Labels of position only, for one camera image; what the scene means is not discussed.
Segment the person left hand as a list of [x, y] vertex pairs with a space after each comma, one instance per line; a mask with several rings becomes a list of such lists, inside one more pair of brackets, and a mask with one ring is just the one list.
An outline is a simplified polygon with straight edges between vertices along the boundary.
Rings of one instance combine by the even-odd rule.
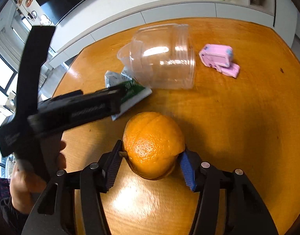
[[24, 170], [17, 161], [13, 167], [10, 193], [13, 207], [22, 214], [29, 214], [34, 206], [34, 194], [46, 188], [46, 182], [31, 170]]

